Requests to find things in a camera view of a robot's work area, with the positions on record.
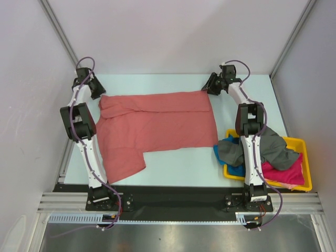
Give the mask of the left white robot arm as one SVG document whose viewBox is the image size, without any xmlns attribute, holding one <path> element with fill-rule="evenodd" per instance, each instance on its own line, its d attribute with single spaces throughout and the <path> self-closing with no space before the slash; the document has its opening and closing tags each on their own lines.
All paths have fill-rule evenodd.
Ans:
<svg viewBox="0 0 336 252">
<path fill-rule="evenodd" d="M 72 97 L 60 115 L 68 138 L 78 147 L 89 179 L 89 188 L 95 190 L 107 183 L 107 177 L 98 158 L 96 124 L 87 102 L 98 99 L 106 92 L 91 68 L 77 68 L 72 85 Z"/>
</svg>

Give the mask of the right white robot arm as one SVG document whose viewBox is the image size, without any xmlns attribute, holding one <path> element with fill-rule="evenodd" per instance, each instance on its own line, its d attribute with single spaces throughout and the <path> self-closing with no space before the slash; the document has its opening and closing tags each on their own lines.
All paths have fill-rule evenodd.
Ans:
<svg viewBox="0 0 336 252">
<path fill-rule="evenodd" d="M 201 88 L 209 95 L 218 96 L 222 91 L 229 94 L 238 105 L 235 130 L 240 137 L 244 151 L 245 181 L 243 207 L 254 211 L 267 199 L 267 183 L 263 177 L 261 167 L 260 140 L 261 134 L 267 125 L 267 113 L 261 102 L 255 101 L 243 89 L 243 83 L 248 79 L 237 77 L 237 70 L 233 63 L 240 63 L 246 67 L 250 76 L 249 67 L 240 60 L 229 60 L 219 67 L 221 73 L 211 73 L 206 84 Z"/>
</svg>

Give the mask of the salmon pink t shirt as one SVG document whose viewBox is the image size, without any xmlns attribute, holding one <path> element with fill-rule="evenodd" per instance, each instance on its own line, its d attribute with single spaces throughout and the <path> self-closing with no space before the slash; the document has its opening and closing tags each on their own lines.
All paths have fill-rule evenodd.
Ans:
<svg viewBox="0 0 336 252">
<path fill-rule="evenodd" d="M 146 167 L 146 152 L 213 147 L 217 127 L 205 91 L 102 96 L 96 124 L 109 183 Z"/>
</svg>

